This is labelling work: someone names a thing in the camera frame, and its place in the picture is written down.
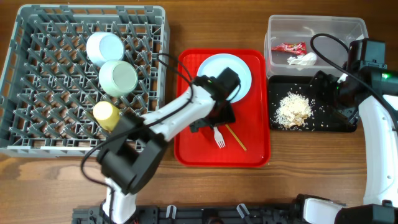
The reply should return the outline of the wooden chopstick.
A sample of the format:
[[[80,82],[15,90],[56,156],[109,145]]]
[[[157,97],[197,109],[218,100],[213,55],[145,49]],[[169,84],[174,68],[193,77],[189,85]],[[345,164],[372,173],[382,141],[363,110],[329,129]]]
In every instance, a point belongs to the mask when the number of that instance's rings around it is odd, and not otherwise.
[[[247,148],[246,148],[246,146],[242,143],[242,141],[238,138],[238,136],[235,134],[235,132],[231,129],[231,127],[228,125],[228,124],[226,124],[225,125],[226,126],[226,128],[228,129],[228,131],[232,134],[232,136],[235,138],[235,140],[237,141],[237,143],[242,147],[242,149],[244,150],[244,151],[247,151]]]

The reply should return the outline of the white plastic fork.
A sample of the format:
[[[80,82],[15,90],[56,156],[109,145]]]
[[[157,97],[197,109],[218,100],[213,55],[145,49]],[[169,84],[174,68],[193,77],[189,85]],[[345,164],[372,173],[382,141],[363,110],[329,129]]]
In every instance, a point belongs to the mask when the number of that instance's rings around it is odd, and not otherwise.
[[[218,147],[219,148],[225,147],[226,145],[225,145],[225,142],[223,139],[223,135],[220,133],[220,131],[218,130],[218,128],[216,126],[213,128],[213,130],[214,130],[214,139],[215,139]]]

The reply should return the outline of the large light blue plate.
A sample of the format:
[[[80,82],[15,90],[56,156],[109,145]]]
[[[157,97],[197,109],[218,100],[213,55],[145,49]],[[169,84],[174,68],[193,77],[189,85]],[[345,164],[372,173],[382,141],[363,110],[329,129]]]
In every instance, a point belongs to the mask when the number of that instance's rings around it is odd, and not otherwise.
[[[231,103],[235,103],[247,95],[252,83],[251,71],[242,59],[232,54],[212,55],[199,66],[197,76],[218,77],[227,67],[236,72],[240,79],[240,88],[236,87],[227,98]]]

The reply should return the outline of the rice food waste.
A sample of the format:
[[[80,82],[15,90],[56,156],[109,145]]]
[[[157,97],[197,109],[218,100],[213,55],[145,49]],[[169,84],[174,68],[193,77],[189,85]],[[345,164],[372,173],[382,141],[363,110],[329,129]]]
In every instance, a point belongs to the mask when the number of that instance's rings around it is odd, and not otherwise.
[[[270,128],[283,131],[315,131],[328,127],[326,106],[297,91],[269,93]]]

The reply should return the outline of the white tissue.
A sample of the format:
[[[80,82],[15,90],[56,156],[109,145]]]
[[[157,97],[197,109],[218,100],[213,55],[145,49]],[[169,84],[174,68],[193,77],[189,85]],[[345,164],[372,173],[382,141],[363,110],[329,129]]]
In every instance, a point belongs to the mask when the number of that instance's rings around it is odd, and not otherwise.
[[[317,55],[309,52],[305,55],[298,55],[296,57],[289,57],[287,63],[289,65],[312,66],[317,61]]]

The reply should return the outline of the red snack wrapper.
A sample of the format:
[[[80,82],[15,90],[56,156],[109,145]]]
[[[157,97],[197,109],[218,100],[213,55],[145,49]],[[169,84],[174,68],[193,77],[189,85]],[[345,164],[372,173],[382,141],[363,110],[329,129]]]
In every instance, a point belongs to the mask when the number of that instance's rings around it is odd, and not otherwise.
[[[305,55],[307,54],[307,46],[305,42],[299,43],[282,43],[271,48],[275,52],[286,52],[295,55]]]

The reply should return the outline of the green bowl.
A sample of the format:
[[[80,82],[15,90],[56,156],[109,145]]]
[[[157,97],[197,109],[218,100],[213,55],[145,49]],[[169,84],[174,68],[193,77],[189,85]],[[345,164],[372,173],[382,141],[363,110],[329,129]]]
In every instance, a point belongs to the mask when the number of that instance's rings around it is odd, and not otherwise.
[[[126,96],[137,86],[136,69],[128,62],[110,60],[99,70],[99,84],[112,97]]]

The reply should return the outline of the yellow cup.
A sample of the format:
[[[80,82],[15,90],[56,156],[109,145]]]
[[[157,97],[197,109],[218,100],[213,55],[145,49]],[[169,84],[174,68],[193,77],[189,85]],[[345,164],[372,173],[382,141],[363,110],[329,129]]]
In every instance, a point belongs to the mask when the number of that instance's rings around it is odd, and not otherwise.
[[[93,107],[93,116],[99,125],[112,131],[120,120],[120,110],[108,101],[100,101]]]

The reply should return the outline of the small light blue bowl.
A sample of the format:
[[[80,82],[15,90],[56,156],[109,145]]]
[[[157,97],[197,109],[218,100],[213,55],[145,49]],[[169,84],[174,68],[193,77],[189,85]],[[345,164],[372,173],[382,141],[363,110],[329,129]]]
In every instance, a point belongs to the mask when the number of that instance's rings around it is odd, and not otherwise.
[[[110,60],[122,60],[124,44],[121,39],[110,32],[92,33],[86,43],[86,53],[91,62],[102,67]]]

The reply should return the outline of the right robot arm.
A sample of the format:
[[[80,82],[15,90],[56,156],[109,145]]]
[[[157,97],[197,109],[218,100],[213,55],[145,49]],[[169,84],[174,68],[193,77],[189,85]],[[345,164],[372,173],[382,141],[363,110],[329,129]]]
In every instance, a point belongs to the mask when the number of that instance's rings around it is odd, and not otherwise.
[[[367,179],[363,204],[344,207],[309,197],[303,203],[308,223],[397,223],[397,72],[364,67],[352,77],[317,72],[309,93],[325,102],[343,102],[341,93],[358,106],[365,141]]]

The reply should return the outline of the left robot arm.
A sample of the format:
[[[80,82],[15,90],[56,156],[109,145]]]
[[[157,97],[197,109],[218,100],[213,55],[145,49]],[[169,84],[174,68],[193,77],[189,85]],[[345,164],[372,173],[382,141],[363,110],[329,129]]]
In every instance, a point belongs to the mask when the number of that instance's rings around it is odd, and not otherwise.
[[[235,122],[228,98],[240,87],[240,80],[229,75],[196,77],[185,93],[160,110],[118,121],[96,157],[108,187],[103,210],[110,223],[126,223],[134,215],[137,193],[153,177],[178,133]]]

